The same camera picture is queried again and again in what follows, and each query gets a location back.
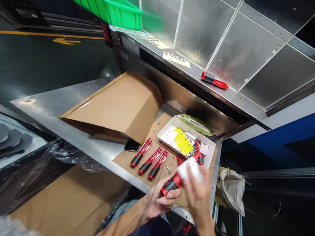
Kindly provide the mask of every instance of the cardboard box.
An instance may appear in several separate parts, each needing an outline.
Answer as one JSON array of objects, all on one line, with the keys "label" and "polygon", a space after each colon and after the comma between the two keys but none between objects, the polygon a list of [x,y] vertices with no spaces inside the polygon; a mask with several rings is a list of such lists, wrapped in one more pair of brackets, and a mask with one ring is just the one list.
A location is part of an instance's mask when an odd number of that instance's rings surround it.
[{"label": "cardboard box", "polygon": [[96,137],[143,145],[162,101],[153,82],[125,72],[60,118]]},{"label": "cardboard box", "polygon": [[[171,175],[174,175],[176,172],[176,168],[178,167],[178,162],[176,155],[177,153],[174,152],[173,150],[169,149],[168,146],[163,144],[159,138],[158,138],[158,133],[162,130],[163,127],[165,127],[169,121],[172,119],[172,117],[164,113],[162,114],[152,125],[151,130],[148,134],[147,138],[151,138],[152,144],[149,150],[145,153],[145,155],[142,157],[140,160],[139,164],[136,167],[133,167],[130,165],[131,160],[135,157],[137,154],[136,152],[130,152],[130,151],[122,151],[117,157],[114,158],[114,162],[118,164],[119,166],[123,167],[125,170],[133,174],[136,178],[140,179],[144,183],[146,183],[148,186],[153,187],[155,184],[159,182],[160,179],[165,178],[170,176],[168,174],[168,170],[166,168],[166,165],[170,167],[172,164],[172,173]],[[156,164],[157,160],[149,167],[149,169],[143,174],[140,175],[138,170],[139,168],[148,160],[148,158],[152,155],[152,153],[160,146],[162,145],[163,150],[165,148],[168,149],[169,155],[166,158],[164,164],[162,165],[161,169],[158,171],[156,177],[151,180],[148,178],[148,174]],[[209,172],[210,172],[210,183],[212,183],[212,176],[214,174],[214,164],[216,162],[216,156],[217,156],[217,147],[214,147],[214,153],[211,157],[210,153],[206,156],[206,158],[209,158],[211,160],[210,166],[209,166]],[[188,209],[188,201],[187,201],[187,196],[184,190],[181,192],[181,196],[176,200],[176,204],[185,210],[189,211]]]},{"label": "cardboard box", "polygon": [[108,172],[68,170],[11,214],[43,236],[93,236],[128,182]]}]

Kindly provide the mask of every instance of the yellow arrow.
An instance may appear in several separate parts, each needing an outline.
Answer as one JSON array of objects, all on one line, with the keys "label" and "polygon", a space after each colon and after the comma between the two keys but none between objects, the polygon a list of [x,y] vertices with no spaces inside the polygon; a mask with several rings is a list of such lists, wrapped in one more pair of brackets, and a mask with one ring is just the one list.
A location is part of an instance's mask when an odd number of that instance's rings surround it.
[{"label": "yellow arrow", "polygon": [[72,43],[81,43],[80,41],[76,41],[76,40],[65,40],[65,38],[56,38],[53,40],[53,42],[62,43],[65,45],[74,45]]}]

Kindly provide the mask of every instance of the metal clip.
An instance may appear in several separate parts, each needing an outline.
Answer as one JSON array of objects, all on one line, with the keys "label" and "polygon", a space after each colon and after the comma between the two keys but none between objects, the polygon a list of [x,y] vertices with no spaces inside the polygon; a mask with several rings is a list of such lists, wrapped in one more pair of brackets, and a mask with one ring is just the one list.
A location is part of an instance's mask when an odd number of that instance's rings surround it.
[{"label": "metal clip", "polygon": [[170,168],[168,168],[168,166],[166,165],[166,168],[168,170],[168,174],[171,174],[171,172],[172,172],[172,164],[171,164]]}]

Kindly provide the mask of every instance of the yellow label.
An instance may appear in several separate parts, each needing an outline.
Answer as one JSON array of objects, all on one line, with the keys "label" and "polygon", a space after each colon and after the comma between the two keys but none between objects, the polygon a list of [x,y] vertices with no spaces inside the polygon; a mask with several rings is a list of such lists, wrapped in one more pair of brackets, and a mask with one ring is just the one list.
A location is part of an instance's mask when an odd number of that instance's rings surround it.
[{"label": "yellow label", "polygon": [[179,141],[176,145],[181,150],[182,148],[184,148],[188,144],[190,144],[189,141],[187,139],[183,139],[183,140]]},{"label": "yellow label", "polygon": [[186,145],[185,147],[183,147],[182,149],[180,149],[180,151],[182,152],[182,154],[184,154],[185,156],[190,153],[193,150],[193,146],[189,143],[188,145]]},{"label": "yellow label", "polygon": [[180,128],[177,128],[174,131],[177,132],[177,133],[182,133],[183,132]]},{"label": "yellow label", "polygon": [[184,135],[184,133],[183,132],[181,132],[181,133],[179,133],[177,136],[176,136],[176,138],[175,138],[175,143],[178,143],[178,142],[180,142],[180,141],[182,141],[183,139],[186,139],[186,136]]}]

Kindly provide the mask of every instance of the white plastic tray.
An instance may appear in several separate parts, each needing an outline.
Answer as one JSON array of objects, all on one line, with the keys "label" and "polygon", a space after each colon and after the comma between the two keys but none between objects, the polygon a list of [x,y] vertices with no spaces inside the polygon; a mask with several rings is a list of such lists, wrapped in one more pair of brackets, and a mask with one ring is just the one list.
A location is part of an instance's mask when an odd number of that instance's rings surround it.
[{"label": "white plastic tray", "polygon": [[208,145],[208,153],[207,153],[205,159],[203,160],[203,165],[206,168],[209,168],[216,144],[214,142],[212,142],[211,140],[209,140],[208,138],[206,138],[205,136],[203,136],[198,131],[196,131],[193,128],[191,128],[190,126],[186,125],[179,118],[177,118],[177,116],[174,116],[169,121],[169,123],[167,123],[167,125],[164,126],[164,128],[159,132],[157,137],[159,138],[159,140],[161,140],[163,143],[165,143],[165,145],[167,145],[171,150],[178,153],[183,158],[188,159],[188,157],[186,157],[183,153],[181,153],[180,151],[173,148],[172,144],[169,144],[166,142],[166,140],[167,140],[166,137],[168,136],[169,132],[171,130],[176,129],[177,127],[180,128],[184,132],[189,132],[189,133],[193,134],[198,141],[201,141],[201,142],[203,142],[203,144]]}]

